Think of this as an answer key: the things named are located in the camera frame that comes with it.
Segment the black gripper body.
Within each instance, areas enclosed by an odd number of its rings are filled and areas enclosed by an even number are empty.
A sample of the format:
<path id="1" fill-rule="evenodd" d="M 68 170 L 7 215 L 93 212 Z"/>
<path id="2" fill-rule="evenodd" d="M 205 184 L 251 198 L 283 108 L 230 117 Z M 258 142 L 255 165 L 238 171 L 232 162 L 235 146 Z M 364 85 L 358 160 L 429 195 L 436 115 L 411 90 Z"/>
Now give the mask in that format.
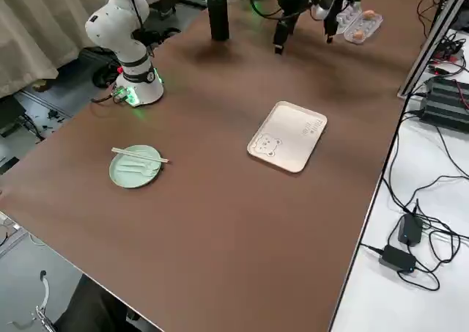
<path id="1" fill-rule="evenodd" d="M 280 20 L 277 23 L 277 33 L 281 36 L 293 35 L 297 21 L 297 16 Z"/>
<path id="2" fill-rule="evenodd" d="M 334 22 L 337 15 L 341 12 L 341 0 L 334 0 L 324 22 Z"/>

